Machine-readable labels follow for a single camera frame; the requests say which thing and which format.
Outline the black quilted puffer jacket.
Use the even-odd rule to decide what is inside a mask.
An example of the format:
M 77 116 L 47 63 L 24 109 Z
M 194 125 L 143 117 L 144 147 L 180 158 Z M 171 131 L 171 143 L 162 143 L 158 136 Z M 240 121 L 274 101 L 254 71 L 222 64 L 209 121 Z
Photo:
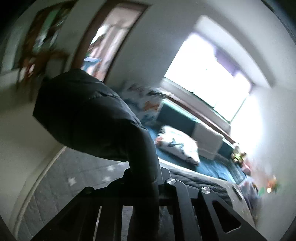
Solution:
M 76 69 L 42 81 L 33 115 L 61 144 L 128 162 L 132 195 L 129 240 L 156 240 L 163 178 L 149 131 L 116 92 Z

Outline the grey star quilted blanket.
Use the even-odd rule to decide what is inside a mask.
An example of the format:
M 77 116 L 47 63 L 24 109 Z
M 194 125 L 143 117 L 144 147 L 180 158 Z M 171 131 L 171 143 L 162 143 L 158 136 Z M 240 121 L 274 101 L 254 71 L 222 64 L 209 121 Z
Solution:
M 31 240 L 82 189 L 106 187 L 128 167 L 63 147 L 29 191 L 16 221 L 16 239 Z

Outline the dark remote on bed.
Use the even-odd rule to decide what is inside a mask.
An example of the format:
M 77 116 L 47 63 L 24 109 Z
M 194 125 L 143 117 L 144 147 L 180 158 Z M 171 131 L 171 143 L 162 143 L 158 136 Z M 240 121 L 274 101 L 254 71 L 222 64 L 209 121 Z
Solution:
M 239 198 L 239 200 L 243 200 L 243 195 L 240 192 L 240 190 L 237 188 L 237 186 L 232 186 L 232 189 L 234 191 L 234 193 L 237 195 L 237 197 Z

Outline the white headboard cushion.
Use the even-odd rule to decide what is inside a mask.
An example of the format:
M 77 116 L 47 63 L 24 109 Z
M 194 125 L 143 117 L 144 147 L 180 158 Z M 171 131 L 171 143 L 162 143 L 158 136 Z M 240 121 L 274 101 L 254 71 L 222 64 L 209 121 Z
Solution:
M 223 144 L 223 136 L 203 123 L 196 123 L 191 137 L 197 142 L 198 153 L 213 160 Z

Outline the flat butterfly print pillow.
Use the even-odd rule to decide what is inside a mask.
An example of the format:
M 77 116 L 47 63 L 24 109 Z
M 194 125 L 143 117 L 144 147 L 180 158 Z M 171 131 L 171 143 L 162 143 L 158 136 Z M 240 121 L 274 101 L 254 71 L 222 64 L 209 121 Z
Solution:
M 161 126 L 154 141 L 156 146 L 194 166 L 200 165 L 198 144 L 193 138 L 171 126 Z

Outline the stuffed toy animals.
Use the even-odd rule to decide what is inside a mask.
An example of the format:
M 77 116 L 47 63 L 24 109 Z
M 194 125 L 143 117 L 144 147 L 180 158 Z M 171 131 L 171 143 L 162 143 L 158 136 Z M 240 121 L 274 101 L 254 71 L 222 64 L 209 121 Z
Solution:
M 251 169 L 249 166 L 249 161 L 247 154 L 245 152 L 241 152 L 240 146 L 238 143 L 233 144 L 233 150 L 230 155 L 231 160 L 235 163 L 238 164 L 241 171 L 248 176 L 251 176 Z

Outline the dark teal headboard cushion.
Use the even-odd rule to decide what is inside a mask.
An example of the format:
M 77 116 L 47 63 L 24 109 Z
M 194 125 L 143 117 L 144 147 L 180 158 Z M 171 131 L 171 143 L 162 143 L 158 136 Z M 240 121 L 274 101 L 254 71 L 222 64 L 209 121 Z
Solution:
M 198 119 L 172 101 L 164 99 L 157 122 L 171 126 L 191 136 Z

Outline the upright butterfly print pillow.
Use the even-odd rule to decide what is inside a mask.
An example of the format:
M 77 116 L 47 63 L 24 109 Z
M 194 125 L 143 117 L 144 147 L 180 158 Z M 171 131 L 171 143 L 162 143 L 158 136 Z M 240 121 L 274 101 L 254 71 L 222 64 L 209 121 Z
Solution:
M 119 96 L 130 107 L 143 126 L 151 126 L 156 122 L 167 95 L 159 88 L 152 88 L 138 83 L 126 81 Z

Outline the wooden display cabinet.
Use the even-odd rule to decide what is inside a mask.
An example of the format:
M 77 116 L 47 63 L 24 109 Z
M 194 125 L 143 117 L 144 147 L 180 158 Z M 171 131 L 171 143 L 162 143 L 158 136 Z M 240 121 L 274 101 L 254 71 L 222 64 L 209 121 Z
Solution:
M 18 60 L 16 88 L 23 82 L 30 84 L 29 100 L 33 101 L 37 79 L 46 77 L 48 63 L 59 61 L 62 73 L 69 53 L 56 47 L 58 34 L 76 1 L 64 1 L 37 12 L 22 44 Z

